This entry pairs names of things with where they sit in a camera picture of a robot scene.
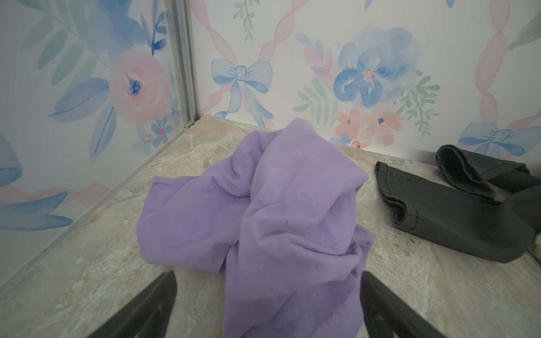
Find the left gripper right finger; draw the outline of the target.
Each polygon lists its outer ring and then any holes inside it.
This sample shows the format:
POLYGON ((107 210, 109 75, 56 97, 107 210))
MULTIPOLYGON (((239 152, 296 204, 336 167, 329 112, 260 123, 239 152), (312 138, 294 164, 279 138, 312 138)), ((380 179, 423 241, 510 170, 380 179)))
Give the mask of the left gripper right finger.
POLYGON ((360 302, 369 337, 445 337, 369 271, 362 273, 360 302))

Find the purple cloth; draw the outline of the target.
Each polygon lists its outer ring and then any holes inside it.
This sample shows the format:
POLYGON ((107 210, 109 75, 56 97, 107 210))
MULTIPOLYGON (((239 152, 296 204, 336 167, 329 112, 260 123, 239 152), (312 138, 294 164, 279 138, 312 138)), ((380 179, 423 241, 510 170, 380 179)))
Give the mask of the purple cloth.
POLYGON ((375 237, 368 174, 305 120, 246 136, 197 177, 154 179, 137 234, 152 264, 225 271, 225 337, 356 337, 375 237))

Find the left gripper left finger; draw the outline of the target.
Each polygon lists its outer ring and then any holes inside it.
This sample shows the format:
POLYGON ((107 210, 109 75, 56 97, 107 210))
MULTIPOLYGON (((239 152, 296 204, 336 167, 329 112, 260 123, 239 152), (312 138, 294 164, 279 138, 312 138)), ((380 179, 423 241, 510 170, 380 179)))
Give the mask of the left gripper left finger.
POLYGON ((178 292, 172 270, 160 274, 91 337, 165 337, 178 292))

